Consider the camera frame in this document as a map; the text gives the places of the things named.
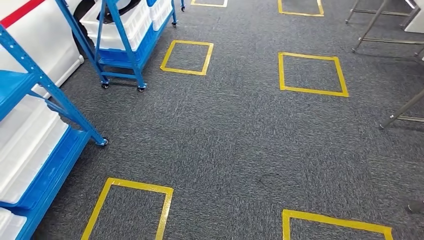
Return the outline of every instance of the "caster wheel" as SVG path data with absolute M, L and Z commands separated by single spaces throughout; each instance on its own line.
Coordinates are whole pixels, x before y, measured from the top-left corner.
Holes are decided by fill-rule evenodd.
M 109 144 L 109 139 L 108 139 L 107 137 L 103 137 L 103 139 L 104 139 L 104 144 L 103 144 L 103 146 L 108 145 L 108 144 Z

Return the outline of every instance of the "blue rolling cart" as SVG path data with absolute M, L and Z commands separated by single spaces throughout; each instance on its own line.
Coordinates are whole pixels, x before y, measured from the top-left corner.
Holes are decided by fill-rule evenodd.
M 128 41 L 127 35 L 125 33 L 125 29 L 124 29 L 124 26 L 122 24 L 122 21 L 121 21 L 120 15 L 119 15 L 119 11 L 118 11 L 118 8 L 117 8 L 117 5 L 116 5 L 116 3 L 119 0 L 99 0 L 99 1 L 102 1 L 102 6 L 101 6 L 101 10 L 100 10 L 100 15 L 99 15 L 99 27 L 98 27 L 98 33 L 97 33 L 97 43 L 96 43 L 95 52 L 92 52 L 90 45 L 87 42 L 83 33 L 81 32 L 81 29 L 78 27 L 77 22 L 75 21 L 72 14 L 69 12 L 69 10 L 67 8 L 67 3 L 65 2 L 65 0 L 56 0 L 60 10 L 62 11 L 63 15 L 65 16 L 67 22 L 70 25 L 73 34 L 75 35 L 75 37 L 78 40 L 78 42 L 80 43 L 82 49 L 86 53 L 88 60 L 91 62 L 94 69 L 96 70 L 97 74 L 100 76 L 101 86 L 104 89 L 109 88 L 109 79 L 107 77 L 127 78 L 127 79 L 136 80 L 137 81 L 137 90 L 139 92 L 144 92 L 145 89 L 146 89 L 146 83 L 143 79 L 142 70 L 143 70 L 147 60 L 149 59 L 149 56 L 152 53 L 153 48 L 155 47 L 156 43 L 158 42 L 159 37 L 162 35 L 162 32 L 164 31 L 165 26 L 166 26 L 167 22 L 169 21 L 169 19 L 171 18 L 171 16 L 172 16 L 172 26 L 173 27 L 177 26 L 177 15 L 176 15 L 176 11 L 175 11 L 174 0 L 171 0 L 172 1 L 172 11 L 171 11 L 171 13 L 166 18 L 166 21 L 161 26 L 159 31 L 154 32 L 153 39 L 151 41 L 149 41 L 148 44 L 146 44 L 145 49 L 144 49 L 144 54 L 142 56 L 139 56 L 139 57 L 137 57 L 135 55 L 135 53 L 132 51 L 130 42 Z M 109 12 L 112 16 L 113 21 L 115 22 L 116 28 L 118 30 L 118 33 L 119 33 L 121 39 L 122 39 L 122 43 L 125 47 L 125 51 L 126 51 L 127 58 L 129 59 L 129 61 L 120 61 L 120 60 L 110 61 L 110 60 L 102 59 L 102 58 L 98 57 L 99 56 L 98 53 L 99 53 L 100 39 L 101 39 L 101 34 L 102 34 L 102 25 L 103 25 L 103 19 L 104 19 L 104 13 L 105 13 L 106 6 L 107 6 L 107 8 L 108 8 L 108 10 L 109 10 Z M 185 9 L 184 0 L 182 0 L 181 1 L 181 10 L 184 10 L 184 9 Z M 104 66 L 132 69 L 134 74 L 123 74 L 123 73 L 118 73 L 118 72 L 105 71 L 104 68 L 103 68 Z
M 0 44 L 27 71 L 20 73 L 0 70 L 0 121 L 26 94 L 41 98 L 31 91 L 35 84 L 39 84 L 58 103 L 57 105 L 45 100 L 49 108 L 81 127 L 81 130 L 68 127 L 17 204 L 0 203 L 1 207 L 9 209 L 14 214 L 26 217 L 26 222 L 16 239 L 29 240 L 89 139 L 93 139 L 101 146 L 107 145 L 109 141 L 87 121 L 1 24 Z

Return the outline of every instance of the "white box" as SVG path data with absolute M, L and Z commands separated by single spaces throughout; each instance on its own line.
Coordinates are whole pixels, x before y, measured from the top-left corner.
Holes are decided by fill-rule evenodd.
M 18 202 L 66 128 L 43 99 L 29 95 L 0 121 L 0 202 Z
M 155 8 L 155 5 L 158 4 L 158 2 L 160 10 L 157 10 Z M 172 3 L 170 0 L 159 0 L 155 2 L 153 7 L 151 8 L 154 8 L 154 10 L 150 11 L 150 17 L 153 22 L 153 30 L 158 31 L 165 23 L 165 20 L 167 19 L 169 14 L 172 12 Z
M 152 20 L 150 19 L 150 16 L 146 14 L 143 19 L 139 21 L 139 25 L 136 27 L 137 31 L 134 32 L 134 35 L 130 35 L 128 37 L 129 45 L 131 46 L 133 52 L 135 52 L 139 47 L 151 24 Z M 94 45 L 96 45 L 97 34 L 89 34 L 88 37 L 93 41 Z M 124 44 L 119 34 L 116 37 L 103 37 L 102 35 L 100 39 L 100 48 L 125 50 Z
M 87 29 L 87 34 L 89 36 L 96 36 L 99 32 L 99 20 L 97 16 L 100 13 L 102 8 L 102 0 L 98 0 L 93 7 L 79 20 L 79 22 L 84 25 Z M 140 25 L 140 20 L 143 20 L 146 15 L 149 15 L 149 6 L 147 5 L 146 0 L 141 0 L 137 6 L 133 9 L 120 16 L 123 28 L 125 29 L 126 36 L 131 38 L 139 30 L 138 26 Z M 114 22 L 109 24 L 103 24 L 101 30 L 101 38 L 116 38 L 120 39 L 120 35 L 117 29 L 117 26 Z
M 167 4 L 171 4 L 171 0 L 157 0 L 153 6 L 149 7 L 150 18 L 152 20 L 157 18 L 164 11 L 165 6 L 168 6 Z
M 25 216 L 15 215 L 11 211 L 0 207 L 1 240 L 15 240 L 26 221 L 27 218 Z
M 14 172 L 9 182 L 0 189 L 0 202 L 10 204 L 19 202 L 68 128 L 57 114 L 51 122 L 46 124 L 49 124 L 48 129 L 35 148 Z

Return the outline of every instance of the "blue plastic tray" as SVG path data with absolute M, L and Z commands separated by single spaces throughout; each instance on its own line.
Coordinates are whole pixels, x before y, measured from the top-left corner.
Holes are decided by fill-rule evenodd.
M 153 6 L 153 4 L 155 4 L 156 3 L 156 0 L 147 0 L 147 5 L 149 6 L 149 7 L 152 7 Z
M 143 40 L 141 40 L 140 45 L 137 50 L 134 51 L 135 61 L 137 63 L 143 60 L 143 57 L 149 53 L 149 46 L 152 41 L 155 40 L 155 31 L 153 31 L 153 23 L 148 28 Z M 130 59 L 128 58 L 128 54 L 125 50 L 121 49 L 99 49 L 98 54 L 101 59 L 106 61 L 120 61 L 120 62 L 128 62 L 130 63 Z

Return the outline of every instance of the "red stripe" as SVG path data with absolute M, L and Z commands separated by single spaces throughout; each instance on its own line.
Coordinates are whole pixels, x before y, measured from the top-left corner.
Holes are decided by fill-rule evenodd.
M 18 8 L 16 11 L 12 12 L 9 16 L 0 20 L 0 25 L 3 25 L 3 27 L 7 29 L 16 21 L 18 21 L 27 13 L 29 13 L 31 10 L 35 9 L 42 2 L 44 2 L 44 0 L 29 0 L 27 3 L 25 3 L 23 6 Z

